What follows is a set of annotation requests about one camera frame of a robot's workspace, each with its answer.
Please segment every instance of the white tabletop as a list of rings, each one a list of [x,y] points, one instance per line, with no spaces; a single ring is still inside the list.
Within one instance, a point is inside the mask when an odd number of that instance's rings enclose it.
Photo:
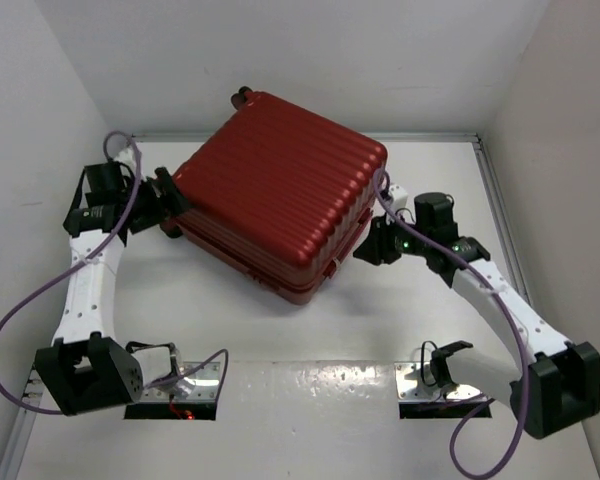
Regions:
[[[452,194],[461,233],[481,241],[506,272],[473,146],[385,143],[392,179],[412,195]],[[198,146],[141,143],[144,170],[173,171]],[[507,355],[417,258],[389,267],[348,259],[310,304],[297,307],[153,229],[129,240],[115,308],[121,344],[174,341],[194,361],[229,349],[218,420],[122,420],[122,409],[38,416],[20,480],[460,478],[447,446],[457,421],[399,420],[391,364],[414,359],[426,339],[462,339]],[[43,405],[51,403],[45,396]],[[513,432],[508,409],[493,413],[470,422],[459,442],[461,458],[477,472],[499,459]],[[541,442],[525,436],[499,478],[598,477],[577,425]]]

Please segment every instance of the ribbed suitcase shell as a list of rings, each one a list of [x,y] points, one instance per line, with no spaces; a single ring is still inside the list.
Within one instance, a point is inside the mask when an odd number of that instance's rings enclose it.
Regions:
[[[384,145],[264,92],[174,174],[196,244],[294,303],[306,303],[370,218]]]

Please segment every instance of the red suitcase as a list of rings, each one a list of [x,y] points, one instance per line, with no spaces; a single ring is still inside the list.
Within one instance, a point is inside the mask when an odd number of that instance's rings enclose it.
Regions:
[[[287,300],[307,303],[371,218],[379,142],[264,92],[175,173],[193,208],[175,225],[193,243]],[[177,230],[174,223],[163,230]]]

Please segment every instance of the suitcase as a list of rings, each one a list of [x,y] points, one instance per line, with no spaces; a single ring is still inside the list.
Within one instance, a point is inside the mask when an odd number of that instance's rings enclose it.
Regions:
[[[307,303],[371,218],[387,150],[265,92],[231,100],[238,111],[173,175],[193,208],[162,228]]]

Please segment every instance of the white wall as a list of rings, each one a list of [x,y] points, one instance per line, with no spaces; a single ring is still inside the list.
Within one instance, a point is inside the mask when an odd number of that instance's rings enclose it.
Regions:
[[[104,118],[210,131],[242,85],[362,131],[481,130],[548,0],[36,0]]]
[[[551,3],[487,146],[534,299],[600,350],[600,0]]]
[[[66,267],[62,220],[83,164],[102,159],[106,125],[33,0],[0,0],[0,318]],[[0,375],[21,392],[51,338],[57,288],[16,317]],[[0,457],[16,409],[0,397]]]

